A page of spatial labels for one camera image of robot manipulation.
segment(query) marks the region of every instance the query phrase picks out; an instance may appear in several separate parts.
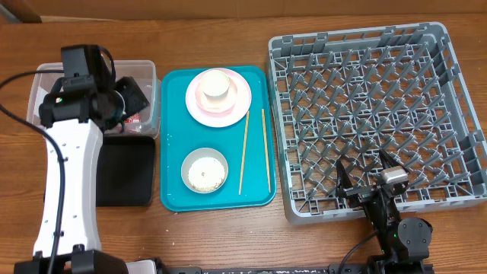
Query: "small white bowl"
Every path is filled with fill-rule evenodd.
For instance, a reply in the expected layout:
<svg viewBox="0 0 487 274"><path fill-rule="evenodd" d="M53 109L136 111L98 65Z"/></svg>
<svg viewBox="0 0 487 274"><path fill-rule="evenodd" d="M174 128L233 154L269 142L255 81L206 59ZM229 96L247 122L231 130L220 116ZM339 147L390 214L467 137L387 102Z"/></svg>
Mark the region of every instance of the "small white bowl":
<svg viewBox="0 0 487 274"><path fill-rule="evenodd" d="M224 168L224 178L223 178L223 182L220 184L220 186L218 186L214 190L211 190L208 192L202 192L202 191L195 189L191 185L191 183L189 182L189 169L195 163L195 161L197 161L201 158L206 158L206 157L214 158L221 163L221 165ZM223 186L223 184L227 180L227 176L228 176L227 160L225 159L225 157L220 152L216 151L213 148L198 148L198 149L194 150L193 152L189 153L188 156L186 156L186 158L184 158L183 164L181 165L181 178L183 179L184 184L190 190L194 191L195 193L212 193L212 192L218 190L221 186Z"/></svg>

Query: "wire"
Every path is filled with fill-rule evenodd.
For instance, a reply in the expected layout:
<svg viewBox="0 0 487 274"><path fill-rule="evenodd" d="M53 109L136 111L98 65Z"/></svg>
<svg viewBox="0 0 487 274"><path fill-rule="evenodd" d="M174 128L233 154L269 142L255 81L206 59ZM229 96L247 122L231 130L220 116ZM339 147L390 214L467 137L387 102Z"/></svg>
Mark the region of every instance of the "wire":
<svg viewBox="0 0 487 274"><path fill-rule="evenodd" d="M111 84L111 87L110 88L113 88L115 86L115 81L116 81L116 75L115 75L115 62L113 61L113 58L112 58L112 55L110 54L110 52L108 51L108 49L105 49L104 47L102 46L98 46L98 49L102 52L102 53L105 53L106 56L108 56L108 59L110 60L110 65L112 66L112 72L111 72L111 76L112 76L112 82L110 83Z"/></svg>
<svg viewBox="0 0 487 274"><path fill-rule="evenodd" d="M28 75L35 75L35 74L40 74L40 73L64 73L63 70L38 70L34 72L24 72L20 73L18 75L14 75L7 80L3 81L0 83L0 89L4 87L6 84L10 83L11 81L21 78L24 76ZM47 270L47 273L53 273L53 268L54 268L54 257L58 253L58 246L59 246L59 239L61 237L61 220L62 220L62 207L64 206L64 194L65 194L65 168L64 168L64 157L62 156L61 149L59 149L59 146L56 144L56 141L49 136L44 130L39 129L35 125L29 123L28 121L20 118L19 116L16 116L12 112L8 111L6 108L3 107L2 104L0 104L0 111L5 113L5 115L9 116L10 118L14 119L15 121L27 126L28 128L32 129L33 131L41 134L44 138L47 139L51 143L51 145L54 147L54 150L56 150L56 154L58 155L58 163L59 163L59 177L60 177L60 182L59 182L59 201L58 201L58 211L56 215L56 229L54 231L54 240L53 240L53 251L51 252L51 257L49 259L49 267Z"/></svg>
<svg viewBox="0 0 487 274"><path fill-rule="evenodd" d="M342 262L340 263L340 267L338 268L337 274L342 274L343 267L345 267L346 261L349 259L349 257L357 251L361 246L363 246L365 243L367 243L371 238L375 237L379 231L374 231L374 233L368 235L364 240L362 240L360 243L358 243L356 246L354 246L346 255L345 258L343 258Z"/></svg>

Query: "wood grain surface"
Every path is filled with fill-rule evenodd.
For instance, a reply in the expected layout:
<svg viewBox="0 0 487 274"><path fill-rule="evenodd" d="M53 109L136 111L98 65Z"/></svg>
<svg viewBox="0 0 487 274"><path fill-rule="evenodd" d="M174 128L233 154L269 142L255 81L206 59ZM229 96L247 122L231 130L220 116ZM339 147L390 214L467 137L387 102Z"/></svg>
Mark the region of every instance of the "wood grain surface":
<svg viewBox="0 0 487 274"><path fill-rule="evenodd" d="M267 43L277 35L422 21L446 25L487 132L483 14L0 25L0 79L60 62L59 48L76 43L103 45L115 59L150 59L159 79L174 69L246 64L264 69ZM32 80L23 78L3 88L0 102L25 116ZM40 136L4 115L0 129L0 272L12 272L15 262L30 259L39 231L46 149ZM267 206L174 214L159 199L158 165L151 206L97 210L104 251L126 261L159 256L168 266L327 266L371 233L364 219L290 224L280 187ZM433 263L437 273L487 272L487 203L419 216L434 227L426 262ZM350 262L364 262L379 252L377 242L371 241Z"/></svg>

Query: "plastic dish rack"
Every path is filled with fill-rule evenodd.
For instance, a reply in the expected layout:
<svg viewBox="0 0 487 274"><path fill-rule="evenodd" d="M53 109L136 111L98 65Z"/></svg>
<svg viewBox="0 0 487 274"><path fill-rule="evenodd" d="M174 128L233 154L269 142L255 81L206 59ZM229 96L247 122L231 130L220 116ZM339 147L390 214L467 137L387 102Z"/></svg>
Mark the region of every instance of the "plastic dish rack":
<svg viewBox="0 0 487 274"><path fill-rule="evenodd" d="M487 198L484 135L442 24L274 37L268 65L289 221L363 216L335 196L336 161L366 186L380 176L379 148L411 171L401 212Z"/></svg>

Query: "black cable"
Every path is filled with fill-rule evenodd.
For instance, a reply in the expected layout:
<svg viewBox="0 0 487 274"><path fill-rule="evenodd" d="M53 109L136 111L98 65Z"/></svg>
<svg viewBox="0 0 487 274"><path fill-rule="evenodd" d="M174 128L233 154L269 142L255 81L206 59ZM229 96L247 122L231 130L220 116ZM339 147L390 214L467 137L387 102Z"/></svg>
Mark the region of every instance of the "black cable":
<svg viewBox="0 0 487 274"><path fill-rule="evenodd" d="M111 72L111 76L112 76L112 82L111 82L111 87L110 88L113 88L115 87L115 81L116 81L116 75L115 75L115 62L113 61L113 58L112 58L112 55L110 54L110 52L108 51L108 49L105 49L104 47L102 46L98 46L98 49L100 49L100 51L102 53L105 53L106 56L108 56L108 59L110 60L110 65L112 66L112 72Z"/></svg>
<svg viewBox="0 0 487 274"><path fill-rule="evenodd" d="M4 87L6 84L10 83L11 81L28 76L28 75L35 75L39 73L64 73L63 70L39 70L35 72L24 72L20 73L18 75L14 75L7 80L3 81L0 83L0 89ZM9 116L10 118L14 119L15 121L29 127L33 131L41 134L44 138L47 139L51 143L51 145L54 147L54 150L56 150L56 154L58 155L58 163L59 163L59 173L60 173L60 182L59 182L59 201L58 201L58 212L56 216L56 229L54 231L54 240L53 240L53 251L51 252L51 258L49 259L49 267L47 270L47 273L53 273L53 268L54 268L54 257L58 253L58 246L59 246L59 238L61 237L61 220L62 220L62 207L64 206L64 194L65 194L65 169L64 169L64 157L62 156L61 149L59 149L59 146L56 144L56 141L49 136L44 130L39 129L35 125L29 123L28 121L16 116L12 112L8 111L6 108L3 107L2 104L0 104L0 111L5 113L5 115Z"/></svg>
<svg viewBox="0 0 487 274"><path fill-rule="evenodd" d="M371 238L375 237L379 231L374 231L374 233L370 234L367 236L364 240L362 240L360 243L358 243L356 246L354 246L346 255L345 258L343 258L342 262L340 263L340 267L338 268L338 271L336 274L342 274L343 267L345 267L346 261L349 259L349 257L357 251L361 246L363 246L365 243L367 243Z"/></svg>

